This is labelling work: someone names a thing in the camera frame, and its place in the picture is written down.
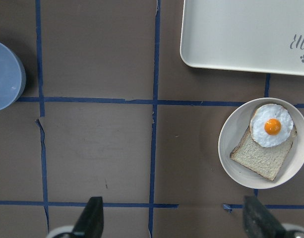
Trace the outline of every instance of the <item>bowl rim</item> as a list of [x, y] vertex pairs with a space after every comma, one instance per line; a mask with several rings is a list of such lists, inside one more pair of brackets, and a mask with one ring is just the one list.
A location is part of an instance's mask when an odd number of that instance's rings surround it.
[[222, 128], [221, 128], [221, 130], [220, 130], [219, 139], [218, 139], [218, 154], [219, 154], [219, 160], [220, 160], [220, 163], [221, 163], [222, 167], [224, 168], [225, 172], [226, 172], [226, 173], [229, 175], [229, 177], [231, 177], [235, 182], [237, 182], [237, 183], [239, 183], [239, 184], [241, 184], [241, 185], [243, 185], [243, 186], [245, 186], [245, 187], [254, 188], [254, 189], [268, 189], [268, 188], [273, 188], [273, 187], [277, 187], [277, 186], [279, 186], [279, 185], [282, 185], [282, 184], [284, 184], [285, 182], [289, 181], [293, 176], [295, 176], [295, 175], [298, 173], [298, 171], [302, 168], [302, 166], [304, 165], [304, 160], [303, 160], [303, 162], [300, 164], [300, 166], [296, 167], [296, 168], [297, 168], [297, 171], [296, 171], [295, 173], [293, 173], [292, 175], [288, 176], [288, 177], [287, 177], [285, 180], [283, 180], [282, 182], [277, 183], [277, 184], [271, 184], [271, 183], [270, 183], [269, 186], [261, 186], [261, 187], [250, 186], [250, 185], [248, 185], [248, 184], [245, 184], [245, 183], [243, 183], [243, 182], [237, 180], [236, 178], [233, 177], [232, 174], [230, 174], [230, 172], [229, 172], [229, 171], [227, 170], [227, 168], [225, 167], [225, 164], [224, 164], [223, 159], [222, 159], [221, 151], [220, 151], [220, 142], [221, 142], [221, 138], [222, 138], [223, 131], [224, 131], [225, 127], [226, 127], [226, 124], [228, 124], [229, 119], [230, 119], [234, 114], [236, 114], [241, 108], [246, 107], [246, 106], [249, 105], [249, 104], [252, 104], [252, 103], [254, 103], [254, 102], [256, 102], [256, 101], [261, 101], [261, 102], [265, 101], [265, 102], [266, 102], [266, 101], [268, 101], [268, 100], [274, 101], [274, 103], [278, 102], [279, 104], [280, 104], [280, 103], [283, 103], [283, 104], [290, 105], [290, 106], [291, 106], [292, 108], [294, 108], [295, 111], [301, 116], [301, 119], [302, 119], [303, 124], [304, 124], [304, 116], [303, 116], [302, 113], [301, 113], [294, 105], [292, 105], [291, 103], [289, 103], [289, 102], [287, 102], [287, 101], [285, 101], [285, 100], [279, 99], [279, 98], [272, 98], [272, 97], [257, 98], [257, 99], [253, 99], [253, 100], [251, 100], [251, 101], [248, 101], [248, 102], [242, 104], [241, 106], [239, 106], [237, 109], [235, 109], [235, 110], [228, 116], [228, 118], [226, 119], [226, 121], [224, 122], [224, 124], [223, 124], [223, 126], [222, 126]]
[[16, 90], [15, 96], [6, 105], [0, 107], [0, 110], [2, 110], [4, 108], [7, 108], [9, 105], [11, 105], [16, 100], [16, 98], [18, 97], [18, 94], [21, 90], [21, 84], [22, 84], [22, 81], [23, 81], [22, 69], [24, 69], [24, 66], [22, 66], [23, 68], [21, 67], [22, 62], [20, 62], [19, 58], [15, 55], [15, 53], [10, 48], [8, 48], [6, 45], [2, 44], [1, 42], [0, 42], [0, 47], [4, 48], [11, 55], [11, 57], [14, 59], [14, 61], [16, 63], [16, 66], [17, 66], [17, 69], [18, 69], [19, 82], [20, 82], [20, 86]]

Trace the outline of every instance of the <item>fried egg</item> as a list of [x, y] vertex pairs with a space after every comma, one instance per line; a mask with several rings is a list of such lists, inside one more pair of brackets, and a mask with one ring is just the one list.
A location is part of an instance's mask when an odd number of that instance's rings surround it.
[[293, 129], [288, 111], [277, 104], [266, 104], [255, 111], [250, 121], [252, 139], [262, 147], [273, 147], [287, 140]]

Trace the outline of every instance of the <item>blue bowl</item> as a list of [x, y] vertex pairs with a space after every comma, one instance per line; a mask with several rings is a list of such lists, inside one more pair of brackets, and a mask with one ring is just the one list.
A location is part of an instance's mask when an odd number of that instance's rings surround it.
[[15, 102], [26, 84], [25, 69], [20, 59], [0, 43], [0, 110]]

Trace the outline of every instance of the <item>plate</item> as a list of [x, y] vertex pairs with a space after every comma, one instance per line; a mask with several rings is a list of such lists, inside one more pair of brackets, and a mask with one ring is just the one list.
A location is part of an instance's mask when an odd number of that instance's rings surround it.
[[304, 0], [184, 0], [181, 58], [198, 68], [304, 75]]
[[[230, 153], [240, 142], [254, 111], [261, 105], [268, 103], [275, 103], [285, 107], [297, 129], [297, 136], [294, 139], [292, 148], [273, 181], [263, 178], [230, 159]], [[304, 164], [304, 117], [292, 104], [281, 99], [259, 98], [247, 102], [236, 109], [223, 125], [218, 141], [218, 153], [220, 162], [227, 174], [239, 184], [257, 189], [279, 186], [291, 179]]]

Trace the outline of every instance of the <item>egg white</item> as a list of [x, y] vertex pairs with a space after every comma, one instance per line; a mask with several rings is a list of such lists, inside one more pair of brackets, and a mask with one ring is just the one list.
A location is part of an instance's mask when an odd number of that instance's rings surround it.
[[[264, 130], [264, 125], [269, 119], [277, 119], [281, 123], [281, 130], [277, 135], [269, 135]], [[273, 147], [287, 140], [293, 125], [290, 114], [283, 106], [266, 104], [255, 111], [250, 121], [251, 137], [262, 147]]]

